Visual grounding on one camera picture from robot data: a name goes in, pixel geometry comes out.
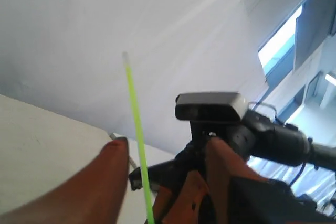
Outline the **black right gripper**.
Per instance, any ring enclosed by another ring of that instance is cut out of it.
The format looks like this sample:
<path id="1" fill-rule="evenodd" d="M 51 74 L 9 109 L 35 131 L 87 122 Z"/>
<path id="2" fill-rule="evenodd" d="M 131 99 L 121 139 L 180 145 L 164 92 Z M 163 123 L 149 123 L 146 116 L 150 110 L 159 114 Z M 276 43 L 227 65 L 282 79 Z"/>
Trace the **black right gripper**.
<path id="1" fill-rule="evenodd" d="M 216 223 L 206 182 L 205 145 L 211 135 L 231 142 L 235 124 L 190 122 L 192 139 L 175 158 L 148 167 L 155 223 Z"/>

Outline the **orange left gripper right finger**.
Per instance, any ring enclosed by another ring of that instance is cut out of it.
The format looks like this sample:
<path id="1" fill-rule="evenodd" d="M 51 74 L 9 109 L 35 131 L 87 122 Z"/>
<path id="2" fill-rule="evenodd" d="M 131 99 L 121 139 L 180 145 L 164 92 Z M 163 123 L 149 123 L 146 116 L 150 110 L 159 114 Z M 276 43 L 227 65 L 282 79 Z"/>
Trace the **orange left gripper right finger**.
<path id="1" fill-rule="evenodd" d="M 217 223 L 325 223 L 325 215 L 280 192 L 219 137 L 207 141 L 205 165 Z"/>

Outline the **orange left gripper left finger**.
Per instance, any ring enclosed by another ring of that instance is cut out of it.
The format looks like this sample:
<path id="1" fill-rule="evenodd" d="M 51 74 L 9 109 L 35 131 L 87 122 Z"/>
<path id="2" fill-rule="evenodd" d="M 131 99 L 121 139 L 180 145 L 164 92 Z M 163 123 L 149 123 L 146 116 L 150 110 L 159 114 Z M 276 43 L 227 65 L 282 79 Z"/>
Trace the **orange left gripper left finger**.
<path id="1" fill-rule="evenodd" d="M 1 223 L 117 223 L 127 189 L 129 143 L 107 143 L 62 185 L 1 215 Z"/>

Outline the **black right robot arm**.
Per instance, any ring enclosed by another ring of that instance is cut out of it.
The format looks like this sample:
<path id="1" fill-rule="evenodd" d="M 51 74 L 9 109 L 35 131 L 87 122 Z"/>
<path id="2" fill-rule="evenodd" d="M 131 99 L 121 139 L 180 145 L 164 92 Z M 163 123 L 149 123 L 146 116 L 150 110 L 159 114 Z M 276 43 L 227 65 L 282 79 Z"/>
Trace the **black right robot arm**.
<path id="1" fill-rule="evenodd" d="M 252 110 L 178 105 L 175 115 L 190 122 L 192 139 L 173 160 L 147 168 L 155 223 L 335 223 L 311 199 L 247 165 L 256 156 L 335 170 L 335 151 Z"/>

